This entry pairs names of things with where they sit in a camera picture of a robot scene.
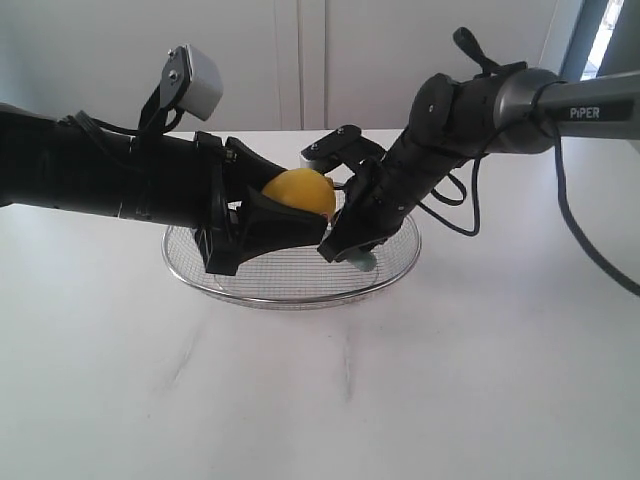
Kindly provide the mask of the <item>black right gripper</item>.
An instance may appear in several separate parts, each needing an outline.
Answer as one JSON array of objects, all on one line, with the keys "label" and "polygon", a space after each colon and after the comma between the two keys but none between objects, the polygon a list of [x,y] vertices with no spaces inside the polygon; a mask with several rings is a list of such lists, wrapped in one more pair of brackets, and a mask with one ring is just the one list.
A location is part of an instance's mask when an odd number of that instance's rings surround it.
[{"label": "black right gripper", "polygon": [[329,263],[392,236],[406,216],[465,156],[421,143],[404,129],[380,164],[362,164],[343,185],[344,201],[318,252]]}]

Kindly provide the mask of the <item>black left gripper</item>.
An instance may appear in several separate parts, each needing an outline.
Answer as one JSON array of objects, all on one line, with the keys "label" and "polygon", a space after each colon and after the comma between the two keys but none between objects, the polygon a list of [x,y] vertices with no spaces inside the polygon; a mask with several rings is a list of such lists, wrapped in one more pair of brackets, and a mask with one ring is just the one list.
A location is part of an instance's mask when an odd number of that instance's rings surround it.
[{"label": "black left gripper", "polygon": [[144,174],[131,217],[188,228],[208,273],[234,275],[258,256],[318,245],[327,229],[324,216],[263,195],[284,169],[235,137],[145,135],[130,155]]}]

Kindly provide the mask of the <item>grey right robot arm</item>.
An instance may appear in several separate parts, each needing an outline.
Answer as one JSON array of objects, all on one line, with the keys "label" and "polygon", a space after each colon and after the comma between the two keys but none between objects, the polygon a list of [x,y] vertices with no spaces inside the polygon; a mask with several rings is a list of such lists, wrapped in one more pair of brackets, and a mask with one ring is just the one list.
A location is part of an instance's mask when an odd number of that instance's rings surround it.
[{"label": "grey right robot arm", "polygon": [[463,83],[435,75],[419,90],[408,124],[391,147],[344,125],[304,150],[323,172],[344,164],[354,173],[320,254],[340,262],[355,250],[374,248],[452,170],[490,153],[542,153],[551,147],[554,131],[638,139],[638,73],[576,83],[539,68]]}]

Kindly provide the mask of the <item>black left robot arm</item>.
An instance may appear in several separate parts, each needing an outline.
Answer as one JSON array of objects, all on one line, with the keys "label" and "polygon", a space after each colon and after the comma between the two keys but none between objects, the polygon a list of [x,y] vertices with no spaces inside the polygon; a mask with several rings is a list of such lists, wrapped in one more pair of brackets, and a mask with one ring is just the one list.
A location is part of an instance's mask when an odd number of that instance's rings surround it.
[{"label": "black left robot arm", "polygon": [[235,137],[131,137],[85,113],[51,119],[1,107],[1,203],[190,229],[206,272],[321,242],[328,220],[261,192],[284,168]]}]

